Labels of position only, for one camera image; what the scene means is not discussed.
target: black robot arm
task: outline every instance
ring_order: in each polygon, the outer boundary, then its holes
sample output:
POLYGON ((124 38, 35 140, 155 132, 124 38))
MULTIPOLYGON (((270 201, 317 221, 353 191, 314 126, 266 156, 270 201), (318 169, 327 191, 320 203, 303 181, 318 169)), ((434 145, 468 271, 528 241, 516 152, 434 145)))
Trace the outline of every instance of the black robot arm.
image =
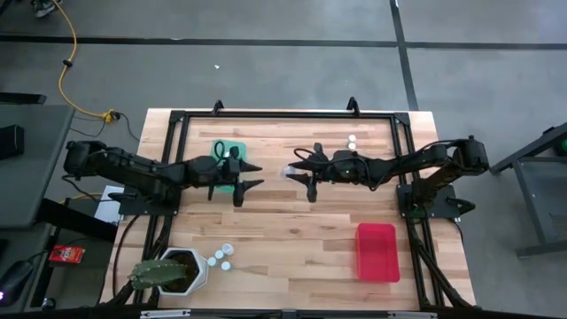
POLYGON ((64 169, 68 177, 80 180, 84 176, 102 176, 135 188, 150 203, 167 203, 173 200, 173 190, 189 187, 208 187, 211 200, 215 186, 231 185, 235 187, 233 204, 241 206, 245 192, 263 182, 239 181, 240 173, 259 171, 261 167, 239 159, 237 147, 230 148, 229 156, 222 159, 198 156, 174 164, 162 164, 98 141, 72 141, 66 148, 64 169))
POLYGON ((387 183, 394 176, 440 167, 430 177, 412 183, 414 203, 428 206, 439 189, 463 175, 480 175, 488 169, 485 147, 473 136, 469 139, 434 142, 419 151, 388 160, 370 159, 347 150, 336 151, 333 159, 329 159, 320 144, 316 143, 314 149, 314 152, 296 149, 294 152, 301 161, 290 164, 291 167, 311 171, 311 175, 287 175, 307 186, 310 202, 317 199, 317 183, 362 184, 375 191, 380 184, 387 183), (453 147, 453 155, 449 156, 447 150, 453 147), (299 152, 307 152, 309 156, 304 158, 299 152))

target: concrete floor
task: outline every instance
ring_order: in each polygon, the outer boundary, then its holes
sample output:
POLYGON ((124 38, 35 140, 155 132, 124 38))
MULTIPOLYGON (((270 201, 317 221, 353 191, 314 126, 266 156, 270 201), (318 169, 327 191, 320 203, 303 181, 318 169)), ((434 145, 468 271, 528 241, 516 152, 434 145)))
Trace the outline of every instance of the concrete floor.
MULTIPOLYGON (((398 3, 408 41, 567 42, 562 0, 398 3)), ((65 8, 82 36, 396 39, 388 0, 75 0, 65 8)), ((69 35, 58 13, 35 20, 26 2, 0 17, 0 32, 69 35)), ((0 43, 0 90, 43 93, 48 105, 62 104, 57 79, 60 61, 71 49, 0 43)), ((473 134, 485 143, 492 163, 565 122, 567 51, 412 49, 408 59, 419 109, 433 111, 439 137, 473 134)), ((212 107, 219 98, 227 107, 341 109, 355 96, 364 109, 406 111, 400 70, 397 48, 85 44, 65 88, 87 109, 127 114, 139 135, 149 107, 212 107)), ((98 125, 73 124, 90 133, 98 125)), ((136 150, 125 123, 108 126, 100 140, 136 150)), ((75 194, 60 175, 61 166, 49 198, 75 194)), ((105 184, 91 178, 81 186, 100 191, 105 184)), ((463 178, 456 188, 478 207, 463 217, 462 228, 479 306, 565 316, 567 253, 522 261, 515 256, 516 248, 535 244, 536 237, 513 172, 463 178)), ((76 306, 94 303, 95 297, 85 296, 88 301, 76 306)))

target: potted plant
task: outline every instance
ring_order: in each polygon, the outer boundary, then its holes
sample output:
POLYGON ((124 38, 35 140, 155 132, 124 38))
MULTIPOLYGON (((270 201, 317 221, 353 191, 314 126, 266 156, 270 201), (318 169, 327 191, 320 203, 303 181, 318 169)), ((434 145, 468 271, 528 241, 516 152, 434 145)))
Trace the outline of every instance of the potted plant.
POLYGON ((197 250, 168 248, 160 259, 137 264, 128 279, 134 289, 158 287, 162 295, 187 296, 207 277, 206 259, 197 250))

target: green cloth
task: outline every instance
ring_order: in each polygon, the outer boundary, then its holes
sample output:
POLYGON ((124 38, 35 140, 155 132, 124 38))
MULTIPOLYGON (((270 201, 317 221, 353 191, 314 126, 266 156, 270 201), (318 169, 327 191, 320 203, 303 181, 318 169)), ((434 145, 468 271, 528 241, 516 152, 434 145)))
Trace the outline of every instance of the green cloth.
MULTIPOLYGON (((236 147, 238 147, 238 151, 240 152, 240 154, 238 155, 238 158, 242 159, 244 161, 247 160, 247 158, 246 158, 246 144, 244 144, 242 142, 223 140, 223 139, 215 140, 211 144, 211 156, 213 156, 215 160, 218 160, 219 158, 216 156, 216 153, 214 151, 214 145, 219 141, 224 143, 224 152, 225 153, 228 152, 232 146, 236 146, 236 147)), ((225 154, 221 154, 221 149, 222 149, 222 147, 219 145, 218 146, 219 155, 221 155, 222 157, 225 157, 226 156, 225 154)), ((217 191, 223 191, 223 192, 232 192, 232 191, 234 191, 234 186, 217 186, 216 190, 217 191)))

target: soil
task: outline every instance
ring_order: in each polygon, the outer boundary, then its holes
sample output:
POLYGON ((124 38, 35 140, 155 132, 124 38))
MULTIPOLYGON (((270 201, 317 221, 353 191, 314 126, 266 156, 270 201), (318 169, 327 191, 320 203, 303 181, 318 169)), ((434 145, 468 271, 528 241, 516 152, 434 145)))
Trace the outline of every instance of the soil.
POLYGON ((186 265, 185 278, 177 279, 169 284, 164 284, 163 289, 166 292, 185 292, 198 275, 198 265, 195 256, 191 252, 172 253, 167 256, 168 259, 186 265))

